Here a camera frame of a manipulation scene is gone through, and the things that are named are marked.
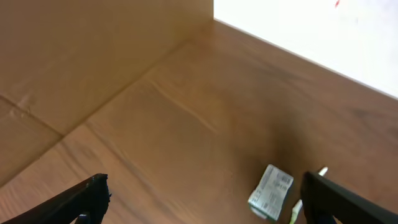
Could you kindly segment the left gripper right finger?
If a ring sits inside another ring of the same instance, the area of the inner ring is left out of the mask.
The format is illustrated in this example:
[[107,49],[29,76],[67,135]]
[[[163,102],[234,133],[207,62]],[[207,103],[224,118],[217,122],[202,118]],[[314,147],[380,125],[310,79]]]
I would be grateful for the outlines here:
[[397,223],[397,214],[354,194],[314,172],[303,175],[301,190],[306,186],[308,201],[303,212],[307,223]]

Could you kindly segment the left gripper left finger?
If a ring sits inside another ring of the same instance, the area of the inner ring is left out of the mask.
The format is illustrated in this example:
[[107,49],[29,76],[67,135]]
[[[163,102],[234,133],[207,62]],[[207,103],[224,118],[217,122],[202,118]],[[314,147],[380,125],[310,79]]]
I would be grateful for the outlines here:
[[111,194],[106,174],[95,174],[4,224],[101,224]]

